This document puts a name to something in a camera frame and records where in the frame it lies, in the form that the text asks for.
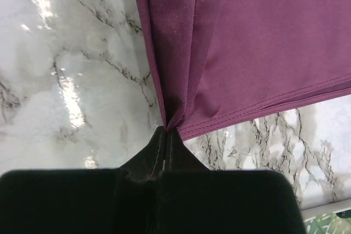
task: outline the fabric fold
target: fabric fold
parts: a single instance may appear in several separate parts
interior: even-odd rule
[[[351,93],[351,0],[137,0],[183,139]]]

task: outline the purple fabric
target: purple fabric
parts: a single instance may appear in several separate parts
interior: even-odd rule
[[[183,139],[351,93],[351,0],[137,0]]]

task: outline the black object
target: black object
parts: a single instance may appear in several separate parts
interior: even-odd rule
[[[336,215],[341,219],[349,219],[351,218],[351,210],[345,210],[342,212],[336,213]]]
[[[304,225],[283,175],[209,171],[176,130],[158,128],[118,169],[7,173],[0,233],[304,233]]]

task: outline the white marble surface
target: white marble surface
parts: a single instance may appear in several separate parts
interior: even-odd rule
[[[0,0],[0,174],[118,167],[161,124],[135,0]]]
[[[0,0],[0,175],[118,167],[161,125],[135,0]],[[272,169],[301,208],[351,197],[351,96],[185,142],[211,169]]]

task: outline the green leaf pattern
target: green leaf pattern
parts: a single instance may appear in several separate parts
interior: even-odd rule
[[[351,234],[351,218],[341,219],[334,213],[304,222],[307,234]]]

